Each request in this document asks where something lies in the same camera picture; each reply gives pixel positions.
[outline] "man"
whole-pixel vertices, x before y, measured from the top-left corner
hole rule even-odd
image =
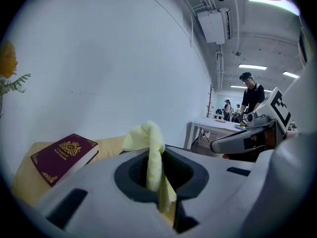
[[[260,84],[256,84],[251,73],[245,72],[240,76],[245,83],[247,89],[243,95],[242,107],[240,114],[242,115],[246,107],[249,105],[249,112],[257,109],[261,102],[265,99],[264,88]]]

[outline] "yellow flower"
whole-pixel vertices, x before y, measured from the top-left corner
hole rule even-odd
[[[0,76],[10,78],[13,74],[16,74],[17,64],[14,45],[5,40],[0,49]]]

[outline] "white wall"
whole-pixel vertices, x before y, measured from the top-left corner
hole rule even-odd
[[[34,142],[71,133],[116,137],[151,119],[183,147],[211,83],[188,16],[182,0],[29,0],[7,34],[19,62],[11,80],[32,74],[25,93],[3,99],[9,181]]]

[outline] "person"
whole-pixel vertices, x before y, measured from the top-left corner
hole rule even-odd
[[[230,108],[230,113],[229,113],[229,121],[233,121],[232,119],[233,119],[233,113],[234,113],[234,109],[233,109],[233,107],[231,107]]]
[[[254,77],[251,75],[251,73],[243,73],[240,76],[240,79],[247,87],[243,95],[242,107],[240,111],[240,114],[242,115],[248,105],[249,112],[256,110],[261,102],[265,99],[265,96],[263,86],[255,83]]]
[[[225,105],[225,109],[224,109],[224,117],[223,117],[223,119],[225,121],[229,121],[230,109],[231,109],[231,103],[229,100],[226,100],[226,105]]]
[[[236,113],[240,113],[240,104],[237,104]]]

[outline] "wooden surface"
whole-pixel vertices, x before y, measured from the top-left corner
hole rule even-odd
[[[119,155],[123,151],[124,138],[125,136],[95,140],[99,145],[99,153],[92,159],[91,163]],[[35,206],[51,187],[39,174],[30,156],[51,144],[52,142],[34,143],[22,160],[14,177],[12,194],[31,206]]]

